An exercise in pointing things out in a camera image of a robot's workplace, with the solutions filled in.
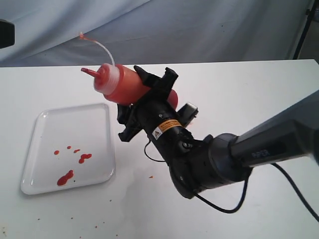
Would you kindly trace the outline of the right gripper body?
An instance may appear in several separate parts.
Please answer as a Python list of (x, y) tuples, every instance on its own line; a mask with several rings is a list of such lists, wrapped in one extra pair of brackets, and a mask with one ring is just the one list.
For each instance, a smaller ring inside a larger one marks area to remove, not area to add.
[(163, 159), (174, 159), (192, 148), (192, 134), (179, 122), (179, 115), (168, 102), (178, 74), (166, 68), (157, 84), (143, 95), (131, 112), (123, 132), (122, 142), (130, 142), (141, 130), (145, 131)]

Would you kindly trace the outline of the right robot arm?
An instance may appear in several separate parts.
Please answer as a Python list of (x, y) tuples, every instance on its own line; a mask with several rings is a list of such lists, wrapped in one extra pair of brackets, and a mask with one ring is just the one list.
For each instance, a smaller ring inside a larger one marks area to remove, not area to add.
[(187, 130), (197, 108), (176, 111), (168, 92), (178, 75), (166, 68), (163, 77), (134, 66), (150, 90), (136, 103), (118, 106), (119, 133), (129, 142), (144, 131), (169, 167), (174, 186), (191, 199), (207, 189), (246, 180), (254, 167), (302, 156), (319, 158), (319, 94), (314, 92), (241, 136), (223, 133), (195, 139)]

